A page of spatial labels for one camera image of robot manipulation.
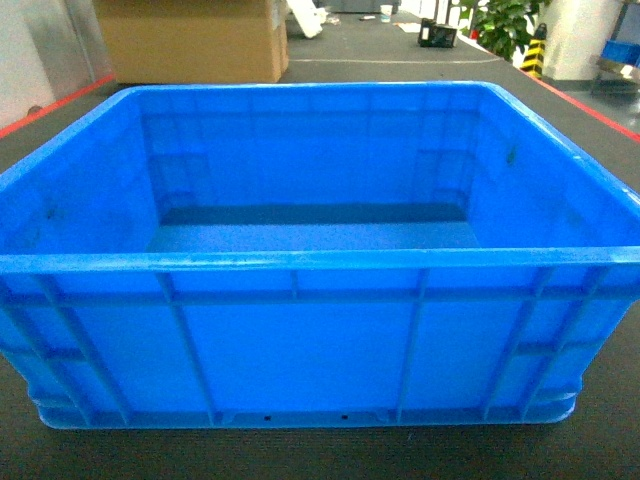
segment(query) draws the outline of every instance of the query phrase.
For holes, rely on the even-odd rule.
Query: crate base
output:
[[[182,429],[182,428],[365,428],[391,426],[486,425],[556,423],[575,409],[575,398],[534,406],[523,417],[513,407],[491,408],[486,415],[481,409],[406,410],[400,418],[393,410],[367,409],[332,412],[221,412],[213,419],[204,412],[135,413],[128,423],[116,413],[100,412],[87,424],[73,410],[40,408],[40,418],[52,428],[60,429]]]

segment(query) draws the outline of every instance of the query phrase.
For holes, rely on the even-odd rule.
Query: white object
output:
[[[287,4],[293,11],[305,37],[313,38],[322,32],[321,17],[317,14],[313,0],[287,0]]]
[[[404,33],[420,33],[420,24],[419,23],[396,23]]]
[[[380,21],[382,23],[389,23],[391,21],[391,14],[393,13],[393,5],[380,5]]]
[[[327,12],[326,8],[318,8],[318,9],[316,9],[316,16],[320,19],[320,23],[322,25],[327,23],[327,16],[328,15],[329,15],[329,12]]]

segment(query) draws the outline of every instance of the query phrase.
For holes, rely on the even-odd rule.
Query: potted plant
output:
[[[490,0],[475,10],[474,29],[478,44],[507,61],[516,48],[524,53],[532,35],[527,31],[527,18],[535,24],[541,6],[552,0]],[[462,0],[461,5],[473,8],[476,0]]]

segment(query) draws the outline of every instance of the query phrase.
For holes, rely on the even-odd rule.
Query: crate floor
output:
[[[245,252],[476,248],[453,205],[260,206],[178,209],[148,252]]]

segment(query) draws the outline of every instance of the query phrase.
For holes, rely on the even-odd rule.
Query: cardboard box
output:
[[[120,83],[273,83],[287,69],[282,0],[94,0]]]

